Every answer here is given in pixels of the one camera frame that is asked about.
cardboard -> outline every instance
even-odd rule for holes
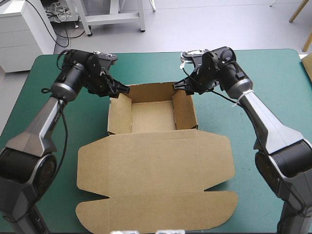
[[[172,82],[130,85],[127,95],[111,99],[109,134],[197,128],[192,96],[175,91]]]
[[[312,53],[308,54],[302,59],[302,64],[304,68],[306,69],[310,80],[312,81]]]
[[[108,131],[78,152],[77,186],[109,197],[78,204],[86,229],[202,230],[230,218],[236,193],[204,192],[234,176],[230,142],[197,130],[184,91],[172,83],[131,86],[129,95],[111,99]]]

black cable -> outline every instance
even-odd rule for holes
[[[48,89],[48,88],[43,88],[41,89],[41,92],[43,94],[47,94],[49,92],[51,92],[51,89]],[[61,100],[58,99],[58,107],[59,107],[59,112],[62,116],[62,119],[63,119],[63,123],[64,123],[64,129],[65,129],[65,140],[64,140],[64,148],[63,148],[63,153],[62,153],[62,157],[61,157],[61,160],[58,164],[58,167],[54,173],[54,176],[52,178],[52,181],[55,179],[55,177],[57,176],[57,174],[59,173],[59,170],[63,164],[63,161],[64,161],[64,158],[65,158],[65,154],[66,154],[66,149],[67,149],[67,142],[68,142],[68,128],[67,128],[67,123],[66,123],[66,118],[65,118],[65,114],[63,112],[63,107],[62,107],[62,104],[60,102]]]
[[[84,33],[85,33],[85,31],[83,31],[81,34],[79,34],[78,36],[75,36],[75,37],[64,37],[64,36],[62,36],[62,35],[60,35],[58,33],[55,33],[55,34],[60,36],[61,38],[75,39],[75,38],[81,37]]]
[[[59,43],[53,38],[52,34],[50,33],[50,31],[49,31],[49,29],[48,29],[48,26],[45,24],[45,22],[44,22],[42,16],[40,15],[40,13],[39,13],[39,11],[36,9],[36,7],[35,7],[29,0],[25,0],[25,1],[28,2],[28,3],[34,8],[34,10],[37,12],[37,14],[39,15],[40,19],[42,20],[42,22],[43,22],[45,28],[47,29],[49,35],[50,35],[51,38],[53,39],[53,41],[54,41],[57,45],[59,45],[60,47],[63,47],[63,48],[66,48],[67,46],[69,46],[69,39],[67,40],[67,45],[64,46],[64,45],[59,44]]]
[[[68,141],[68,129],[67,129],[67,123],[66,123],[66,118],[65,118],[65,115],[64,115],[64,112],[63,112],[63,108],[62,108],[62,104],[60,102],[60,99],[58,99],[58,106],[59,106],[59,112],[62,116],[62,119],[63,119],[63,123],[64,123],[64,129],[65,129],[65,141],[64,141],[64,148],[63,148],[63,154],[62,154],[62,158],[58,164],[58,168],[57,170],[55,171],[55,174],[54,174],[54,178],[57,176],[57,174],[59,173],[59,170],[60,170],[60,167],[62,166],[63,164],[63,161],[64,161],[64,158],[65,158],[65,154],[66,154],[66,149],[67,149],[67,141]]]

silver arm segment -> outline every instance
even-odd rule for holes
[[[56,152],[56,146],[51,139],[54,127],[60,114],[59,103],[62,108],[65,102],[51,97],[43,106],[28,128],[9,140],[5,147],[41,157],[49,152]]]
[[[239,103],[244,106],[255,124],[258,141],[263,150],[272,154],[303,139],[302,134],[282,124],[254,92],[244,95]]]

open cardboard box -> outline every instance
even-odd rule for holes
[[[230,142],[197,129],[192,96],[170,82],[131,85],[111,99],[108,132],[78,153],[77,186],[109,196],[78,204],[89,231],[202,230],[233,214],[235,192],[204,191],[234,176]]]

wooden leg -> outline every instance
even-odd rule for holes
[[[303,46],[302,52],[306,52],[306,51],[308,50],[308,48],[309,48],[311,42],[312,42],[312,31],[310,32],[310,35],[309,35],[309,37],[308,37],[306,43],[305,43],[304,46]]]
[[[303,0],[301,4],[298,6],[297,10],[294,12],[292,17],[289,19],[289,23],[293,22],[293,20],[299,15],[300,11],[303,7],[308,3],[309,0]]]

